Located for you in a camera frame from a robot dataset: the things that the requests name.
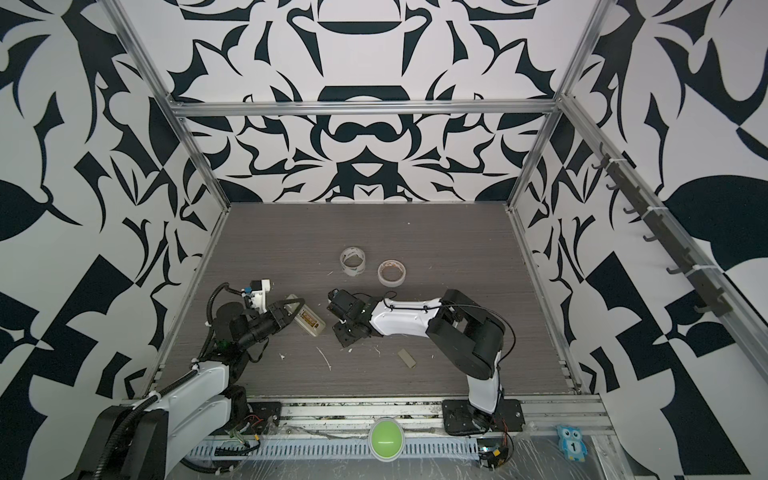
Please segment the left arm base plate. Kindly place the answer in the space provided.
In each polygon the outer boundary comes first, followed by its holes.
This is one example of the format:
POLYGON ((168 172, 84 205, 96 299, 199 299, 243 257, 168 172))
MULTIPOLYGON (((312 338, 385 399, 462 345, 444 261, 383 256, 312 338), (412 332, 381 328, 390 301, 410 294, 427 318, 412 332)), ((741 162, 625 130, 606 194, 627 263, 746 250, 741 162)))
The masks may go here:
POLYGON ((244 436, 270 434, 281 424, 282 407, 279 401, 249 402, 245 417, 235 429, 244 436))

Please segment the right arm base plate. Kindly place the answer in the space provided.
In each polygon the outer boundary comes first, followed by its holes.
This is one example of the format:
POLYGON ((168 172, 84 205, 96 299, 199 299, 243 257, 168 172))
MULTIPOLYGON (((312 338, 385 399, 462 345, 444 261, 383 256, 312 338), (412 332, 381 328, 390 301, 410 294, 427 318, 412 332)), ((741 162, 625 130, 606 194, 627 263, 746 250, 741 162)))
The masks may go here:
POLYGON ((470 405, 466 399, 441 402, 443 428, 451 436, 481 435, 488 432, 521 432, 526 424, 521 404, 502 398, 493 414, 470 405))

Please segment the remote battery cover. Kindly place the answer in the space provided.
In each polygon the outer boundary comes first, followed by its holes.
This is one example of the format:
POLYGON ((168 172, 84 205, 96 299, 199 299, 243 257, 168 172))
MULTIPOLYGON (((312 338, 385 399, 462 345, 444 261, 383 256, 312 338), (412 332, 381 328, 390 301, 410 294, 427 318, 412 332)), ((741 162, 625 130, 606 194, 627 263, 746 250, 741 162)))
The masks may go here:
POLYGON ((416 361, 412 357, 412 355, 406 351, 405 349, 401 349, 398 351, 398 357, 403 361, 403 363, 409 368, 413 369, 416 366, 416 361))

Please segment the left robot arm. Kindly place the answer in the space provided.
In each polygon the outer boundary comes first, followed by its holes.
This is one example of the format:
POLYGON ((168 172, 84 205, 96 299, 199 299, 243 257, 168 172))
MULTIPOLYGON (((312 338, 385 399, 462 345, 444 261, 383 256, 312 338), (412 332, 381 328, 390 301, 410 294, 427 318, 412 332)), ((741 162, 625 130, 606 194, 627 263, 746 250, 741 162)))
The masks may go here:
POLYGON ((163 479, 210 434, 239 430, 252 413, 238 382, 253 361, 250 348, 267 344, 304 305, 302 298, 262 310, 208 305, 208 334, 190 370, 142 400, 100 413, 71 478, 163 479))

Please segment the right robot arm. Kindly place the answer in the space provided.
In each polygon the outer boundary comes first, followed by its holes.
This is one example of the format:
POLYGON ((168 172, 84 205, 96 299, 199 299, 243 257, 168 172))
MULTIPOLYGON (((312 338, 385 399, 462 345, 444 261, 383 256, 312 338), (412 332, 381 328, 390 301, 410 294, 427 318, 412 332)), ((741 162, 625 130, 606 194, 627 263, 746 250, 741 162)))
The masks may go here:
POLYGON ((344 347, 371 337, 431 340, 466 375, 473 422, 485 429, 492 421, 503 394, 499 364, 513 350, 504 346, 511 325, 495 311, 455 289, 426 301, 334 289, 328 294, 327 309, 338 319, 333 332, 344 347))

